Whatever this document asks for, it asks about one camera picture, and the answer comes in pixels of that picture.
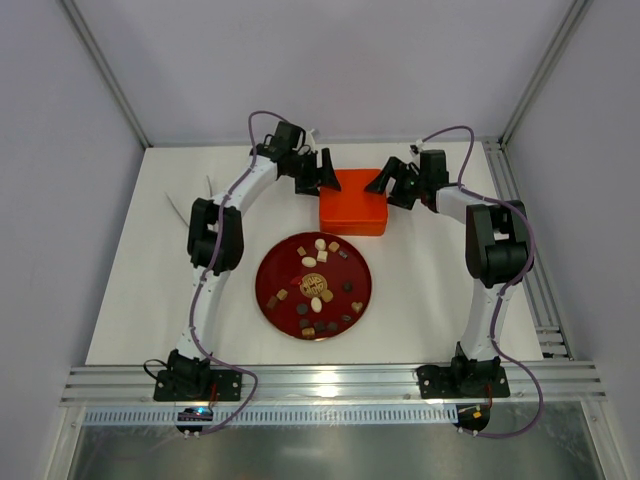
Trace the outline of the orange chocolate box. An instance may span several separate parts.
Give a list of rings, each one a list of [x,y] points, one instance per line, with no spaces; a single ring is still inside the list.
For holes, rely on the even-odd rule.
[[[320,221],[320,230],[333,235],[378,237],[385,233],[387,222]]]

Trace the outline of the orange box lid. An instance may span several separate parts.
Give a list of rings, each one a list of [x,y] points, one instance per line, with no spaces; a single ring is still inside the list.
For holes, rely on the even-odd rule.
[[[388,206],[384,194],[365,191],[380,169],[338,169],[342,191],[321,187],[319,190],[320,221],[374,222],[388,221]]]

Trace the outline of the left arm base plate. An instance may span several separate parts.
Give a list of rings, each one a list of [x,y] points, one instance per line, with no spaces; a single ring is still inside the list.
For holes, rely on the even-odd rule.
[[[153,399],[157,402],[238,401],[242,390],[242,375],[233,370],[209,370],[195,375],[179,375],[162,370],[157,375]]]

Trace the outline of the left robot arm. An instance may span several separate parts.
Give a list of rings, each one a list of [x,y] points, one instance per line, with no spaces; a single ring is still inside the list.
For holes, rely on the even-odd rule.
[[[260,143],[251,136],[248,164],[221,192],[198,198],[191,208],[187,253],[193,267],[188,323],[164,369],[157,374],[156,401],[202,401],[215,385],[212,364],[243,376],[247,372],[216,359],[202,337],[213,326],[222,293],[244,253],[243,216],[283,176],[297,194],[317,196],[322,187],[340,191],[330,149],[317,149],[311,134],[286,120]]]

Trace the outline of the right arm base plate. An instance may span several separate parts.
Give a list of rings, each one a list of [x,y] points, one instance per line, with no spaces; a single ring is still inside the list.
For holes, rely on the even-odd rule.
[[[416,374],[422,399],[503,399],[511,395],[501,366],[462,371],[452,366],[424,365],[416,369]]]

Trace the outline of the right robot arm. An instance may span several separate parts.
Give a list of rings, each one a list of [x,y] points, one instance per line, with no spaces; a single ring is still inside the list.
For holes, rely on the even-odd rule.
[[[499,347],[506,310],[516,286],[533,266],[534,247],[520,201],[498,201],[453,183],[442,150],[417,154],[416,162],[388,159],[366,186],[390,205],[410,210],[421,202],[465,228],[465,263],[473,279],[467,326],[447,366],[416,371],[424,399],[506,398],[505,355]]]

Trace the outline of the metal tongs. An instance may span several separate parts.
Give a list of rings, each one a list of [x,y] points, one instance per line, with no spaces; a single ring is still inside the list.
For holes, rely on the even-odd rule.
[[[199,179],[199,183],[190,190],[164,191],[164,198],[169,207],[185,228],[190,225],[191,208],[197,198],[210,199],[213,195],[214,182],[209,174]]]

